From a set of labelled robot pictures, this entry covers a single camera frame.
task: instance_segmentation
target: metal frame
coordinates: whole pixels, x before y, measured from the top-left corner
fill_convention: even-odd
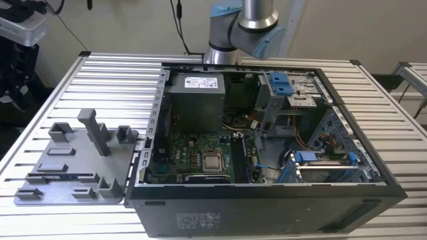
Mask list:
[[[427,63],[399,62],[394,74],[401,75],[427,98]]]
[[[81,108],[99,111],[110,123],[130,124],[146,129],[150,113],[145,103],[147,88],[157,85],[162,62],[199,63],[201,56],[93,53],[79,57],[58,85],[42,110],[31,121],[11,151],[0,161],[2,236],[41,236],[43,239],[147,238],[134,209],[122,203],[110,206],[17,207],[12,203],[21,177],[41,157],[49,139],[47,129],[54,121],[70,119]],[[378,154],[406,190],[409,199],[383,212],[350,234],[294,236],[294,239],[387,238],[425,239],[427,236],[426,133],[413,123],[407,112],[390,99],[371,75],[350,61],[275,58],[258,61],[243,58],[245,65],[322,68],[345,106],[358,121]],[[137,150],[142,150],[142,139]],[[285,239],[286,236],[254,236],[246,239]]]

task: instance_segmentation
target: blue plastic latch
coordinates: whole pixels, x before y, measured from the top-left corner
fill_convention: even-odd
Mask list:
[[[289,75],[278,72],[270,73],[270,83],[277,95],[281,95],[281,96],[294,95],[294,87],[290,83]]]
[[[349,153],[349,160],[350,160],[350,165],[351,166],[357,166],[358,165],[358,156],[353,151]]]
[[[233,14],[242,10],[242,0],[229,0],[213,4],[211,17]]]
[[[295,161],[298,163],[318,161],[317,153],[314,151],[299,151],[295,153]]]
[[[303,161],[302,153],[297,152],[294,156],[295,156],[295,161],[301,163]]]

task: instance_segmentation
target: white wall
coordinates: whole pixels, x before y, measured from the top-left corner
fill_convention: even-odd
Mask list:
[[[427,0],[306,0],[291,58],[358,59],[371,73],[427,63]]]
[[[49,2],[57,7],[61,0]],[[221,0],[182,0],[183,34],[193,52],[205,52],[209,46],[211,4],[217,2]],[[291,2],[275,1],[282,24],[289,19]],[[93,52],[185,53],[169,0],[95,0],[93,11],[87,10],[87,0],[67,0],[61,16]],[[85,49],[57,16],[49,16],[49,25],[47,36],[39,42],[37,70],[54,87]]]

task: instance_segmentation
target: sticker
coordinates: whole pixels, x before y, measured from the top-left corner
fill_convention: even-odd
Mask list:
[[[218,229],[221,219],[221,212],[186,212],[177,214],[179,229]]]
[[[251,129],[257,129],[257,126],[259,125],[259,122],[257,120],[251,123]]]
[[[219,81],[217,77],[186,77],[186,88],[218,89]]]

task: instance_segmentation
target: blue drive bracket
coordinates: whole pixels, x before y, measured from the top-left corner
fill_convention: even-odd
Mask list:
[[[278,72],[270,73],[270,83],[277,95],[279,96],[294,95],[294,87],[290,83],[289,75]]]

